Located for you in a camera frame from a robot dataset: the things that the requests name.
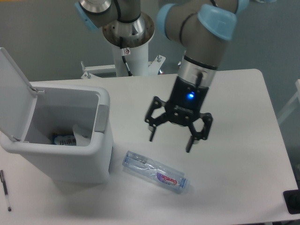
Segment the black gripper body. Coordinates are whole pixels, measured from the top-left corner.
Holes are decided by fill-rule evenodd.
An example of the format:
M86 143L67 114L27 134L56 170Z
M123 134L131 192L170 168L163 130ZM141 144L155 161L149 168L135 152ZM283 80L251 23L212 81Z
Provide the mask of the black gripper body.
M165 104L165 121L188 127L202 119L204 125L210 123L209 113L200 113L209 87L195 86L176 77L169 100Z

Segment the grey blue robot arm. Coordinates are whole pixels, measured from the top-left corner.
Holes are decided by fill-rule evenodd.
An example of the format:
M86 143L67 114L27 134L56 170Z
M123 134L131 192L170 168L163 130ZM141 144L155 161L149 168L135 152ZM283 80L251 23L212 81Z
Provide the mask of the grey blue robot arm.
M112 45L117 76L150 75L148 43L155 30L185 48L167 101L154 97L145 122L155 133L166 122L188 127L186 151L208 138L213 117L201 107L247 0L191 0L161 7L154 22L138 0L78 0L75 8L89 30L103 31Z

